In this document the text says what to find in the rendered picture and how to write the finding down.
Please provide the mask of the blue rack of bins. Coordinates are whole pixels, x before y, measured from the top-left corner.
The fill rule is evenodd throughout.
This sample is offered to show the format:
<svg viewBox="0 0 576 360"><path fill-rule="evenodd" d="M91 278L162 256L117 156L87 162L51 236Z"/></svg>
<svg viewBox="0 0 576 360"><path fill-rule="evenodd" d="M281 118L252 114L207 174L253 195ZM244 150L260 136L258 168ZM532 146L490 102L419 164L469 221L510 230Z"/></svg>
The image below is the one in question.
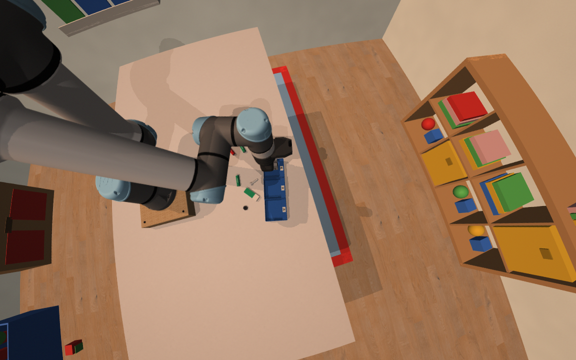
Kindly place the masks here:
<svg viewBox="0 0 576 360"><path fill-rule="evenodd" d="M278 170L263 172L265 221L287 221L284 158L277 158Z"/></svg>

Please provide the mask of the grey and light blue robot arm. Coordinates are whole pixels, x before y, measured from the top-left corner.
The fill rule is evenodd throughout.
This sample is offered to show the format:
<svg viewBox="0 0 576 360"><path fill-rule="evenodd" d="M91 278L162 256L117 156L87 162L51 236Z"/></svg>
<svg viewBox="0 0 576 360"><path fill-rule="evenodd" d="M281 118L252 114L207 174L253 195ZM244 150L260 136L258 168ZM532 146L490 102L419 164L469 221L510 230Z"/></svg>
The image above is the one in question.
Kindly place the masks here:
<svg viewBox="0 0 576 360"><path fill-rule="evenodd" d="M238 116L198 117L197 158L159 148L150 125L125 120L62 64L42 33L46 23L34 0L0 0L0 163L90 174L103 198L161 211L177 191L220 204L231 147L263 154L274 145L266 112L250 107ZM65 120L24 107L11 96L19 94Z"/></svg>

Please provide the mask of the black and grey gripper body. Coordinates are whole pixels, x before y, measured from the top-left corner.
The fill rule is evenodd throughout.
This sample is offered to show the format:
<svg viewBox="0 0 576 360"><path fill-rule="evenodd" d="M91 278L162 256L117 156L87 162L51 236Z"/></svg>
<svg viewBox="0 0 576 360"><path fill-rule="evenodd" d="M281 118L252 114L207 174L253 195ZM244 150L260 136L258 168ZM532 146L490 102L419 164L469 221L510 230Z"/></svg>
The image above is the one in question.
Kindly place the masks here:
<svg viewBox="0 0 576 360"><path fill-rule="evenodd" d="M269 151L265 153L250 152L263 172L271 172L274 170L275 158L285 158L293 154L292 141L288 137L275 137Z"/></svg>

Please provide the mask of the green rectangular block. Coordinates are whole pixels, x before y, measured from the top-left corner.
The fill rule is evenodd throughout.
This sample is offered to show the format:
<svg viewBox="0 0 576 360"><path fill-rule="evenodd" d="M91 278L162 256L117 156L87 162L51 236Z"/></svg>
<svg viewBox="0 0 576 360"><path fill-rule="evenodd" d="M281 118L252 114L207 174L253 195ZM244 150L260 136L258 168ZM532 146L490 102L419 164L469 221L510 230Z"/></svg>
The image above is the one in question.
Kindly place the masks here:
<svg viewBox="0 0 576 360"><path fill-rule="evenodd" d="M256 202L258 202L259 196L255 194L253 191L251 191L248 187L243 192L248 196L250 196L250 198L254 199Z"/></svg>

